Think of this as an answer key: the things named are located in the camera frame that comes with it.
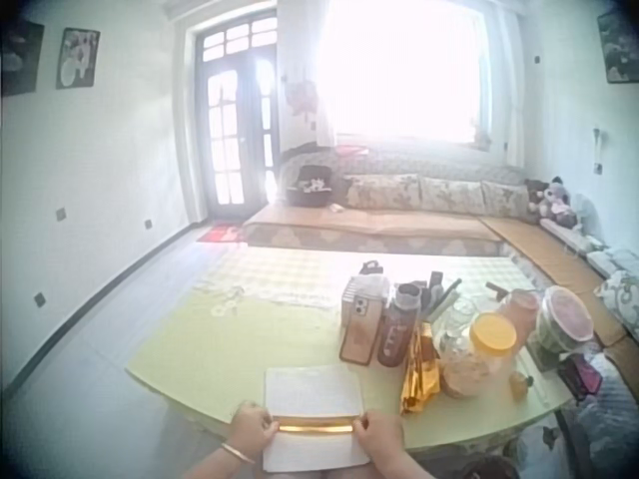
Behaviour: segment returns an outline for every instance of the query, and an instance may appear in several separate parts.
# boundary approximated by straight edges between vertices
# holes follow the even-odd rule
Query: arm
[[[370,411],[355,421],[353,431],[384,479],[435,479],[404,451],[398,416]]]
[[[264,408],[244,403],[231,421],[231,435],[226,444],[253,461],[271,443],[279,428]],[[191,469],[185,479],[231,479],[247,463],[220,448]]]

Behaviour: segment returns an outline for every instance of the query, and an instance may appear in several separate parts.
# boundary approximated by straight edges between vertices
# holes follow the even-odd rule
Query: door
[[[243,220],[277,192],[275,12],[198,38],[197,111],[210,216]]]

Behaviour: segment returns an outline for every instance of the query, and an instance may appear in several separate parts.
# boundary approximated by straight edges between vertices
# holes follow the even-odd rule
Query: bracelet
[[[247,464],[251,464],[252,466],[255,465],[256,461],[254,461],[253,459],[251,459],[250,457],[245,456],[243,453],[241,453],[239,450],[237,450],[235,447],[231,447],[229,444],[227,444],[226,442],[222,443],[222,448],[228,452],[230,452],[231,454],[233,454],[234,456],[236,456],[238,459],[240,459],[242,462],[246,462]]]

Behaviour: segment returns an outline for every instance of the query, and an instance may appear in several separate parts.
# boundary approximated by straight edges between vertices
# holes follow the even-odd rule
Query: tiled floor
[[[3,446],[27,477],[177,478],[218,447],[124,369],[195,280],[242,247],[196,242],[204,231],[189,232],[120,284],[4,405]],[[533,428],[537,438],[541,427]],[[527,456],[533,467],[523,477],[569,477],[562,447]]]

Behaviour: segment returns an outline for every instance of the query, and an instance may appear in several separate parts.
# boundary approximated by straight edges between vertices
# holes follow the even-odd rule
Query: white paper
[[[363,413],[357,376],[343,364],[271,368],[266,407],[273,416],[344,417]],[[369,462],[352,434],[279,432],[264,453],[267,472],[320,471]]]

